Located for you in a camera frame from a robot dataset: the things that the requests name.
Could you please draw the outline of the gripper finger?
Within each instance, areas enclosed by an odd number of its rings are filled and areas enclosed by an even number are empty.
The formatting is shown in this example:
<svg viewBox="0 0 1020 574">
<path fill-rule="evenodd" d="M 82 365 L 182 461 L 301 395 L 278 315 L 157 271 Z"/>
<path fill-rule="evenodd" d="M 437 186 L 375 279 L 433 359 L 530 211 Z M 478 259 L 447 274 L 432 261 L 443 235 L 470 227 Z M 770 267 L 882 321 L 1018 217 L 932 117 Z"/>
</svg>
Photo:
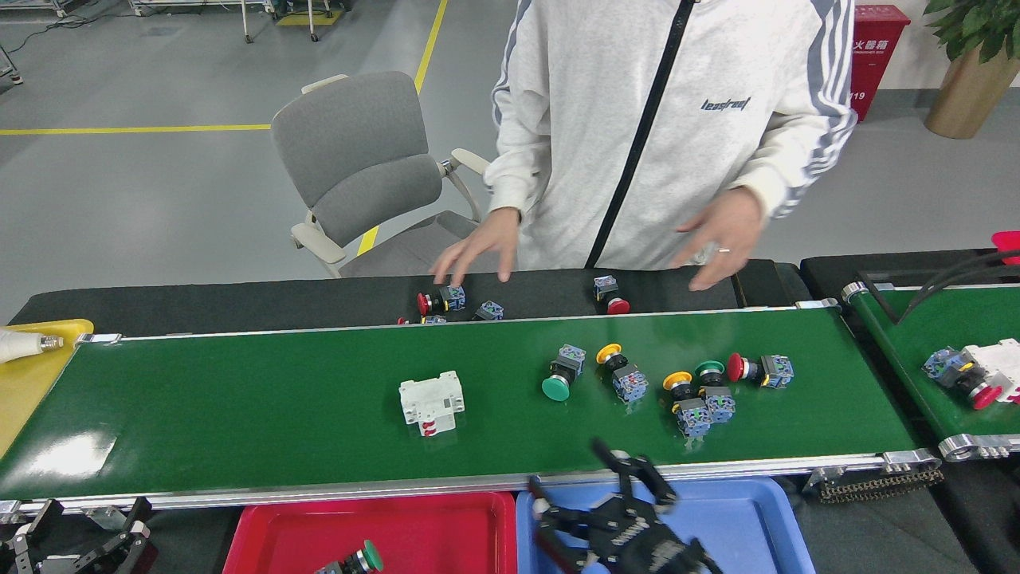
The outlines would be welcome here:
<svg viewBox="0 0 1020 574">
<path fill-rule="evenodd" d="M 112 537 L 80 557 L 80 573 L 147 573 L 156 559 L 147 521 L 153 515 L 146 498 L 137 498 L 128 513 L 115 505 L 95 506 L 84 515 Z"/>
<path fill-rule="evenodd" d="M 1 573 L 8 573 L 11 568 L 16 573 L 36 573 L 32 552 L 48 536 L 64 511 L 58 499 L 47 499 L 32 522 L 23 524 L 11 539 L 3 541 Z"/>
</svg>

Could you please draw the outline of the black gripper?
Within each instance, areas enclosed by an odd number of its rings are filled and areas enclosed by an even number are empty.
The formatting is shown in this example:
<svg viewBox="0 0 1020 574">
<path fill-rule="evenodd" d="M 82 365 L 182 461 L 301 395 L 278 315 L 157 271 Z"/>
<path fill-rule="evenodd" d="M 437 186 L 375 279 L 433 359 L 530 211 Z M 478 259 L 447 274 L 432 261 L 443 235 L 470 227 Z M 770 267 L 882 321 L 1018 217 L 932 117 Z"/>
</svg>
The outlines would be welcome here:
<svg viewBox="0 0 1020 574">
<path fill-rule="evenodd" d="M 602 497 L 589 511 L 550 502 L 538 478 L 531 479 L 533 540 L 565 573 L 580 573 L 601 564 L 611 573 L 721 573 L 699 539 L 683 542 L 658 516 L 678 503 L 678 494 L 644 454 L 612 450 L 601 438 L 591 450 L 613 473 L 619 493 Z M 653 505 L 633 494 L 633 481 L 653 497 Z M 590 546 L 565 544 L 560 533 L 590 541 Z"/>
</svg>

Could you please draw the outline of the person's left hand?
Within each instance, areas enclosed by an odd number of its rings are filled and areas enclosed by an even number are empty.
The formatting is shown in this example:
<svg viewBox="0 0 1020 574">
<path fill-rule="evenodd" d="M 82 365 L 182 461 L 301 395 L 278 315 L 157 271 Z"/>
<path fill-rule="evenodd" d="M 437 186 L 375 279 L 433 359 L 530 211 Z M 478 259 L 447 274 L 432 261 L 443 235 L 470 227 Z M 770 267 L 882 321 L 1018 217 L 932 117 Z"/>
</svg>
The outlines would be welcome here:
<svg viewBox="0 0 1020 574">
<path fill-rule="evenodd" d="M 716 250 L 692 278 L 688 290 L 704 291 L 717 285 L 736 275 L 747 264 L 763 225 L 763 208 L 753 190 L 737 187 L 725 191 L 677 227 L 677 232 L 688 234 L 688 240 L 669 266 L 688 264 L 693 255 L 713 246 Z"/>
</svg>

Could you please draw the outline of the person's right hand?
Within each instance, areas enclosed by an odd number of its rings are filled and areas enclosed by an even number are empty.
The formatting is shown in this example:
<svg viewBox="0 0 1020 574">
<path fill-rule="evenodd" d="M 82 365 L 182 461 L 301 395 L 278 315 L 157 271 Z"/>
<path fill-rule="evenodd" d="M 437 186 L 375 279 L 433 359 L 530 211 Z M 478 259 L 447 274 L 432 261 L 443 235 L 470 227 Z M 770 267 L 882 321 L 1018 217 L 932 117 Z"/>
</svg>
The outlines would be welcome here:
<svg viewBox="0 0 1020 574">
<path fill-rule="evenodd" d="M 460 286 L 470 266 L 484 252 L 498 254 L 496 279 L 502 283 L 508 282 L 520 242 L 520 211 L 514 207 L 501 207 L 489 212 L 484 221 L 471 234 L 441 252 L 430 268 L 434 284 Z"/>
</svg>

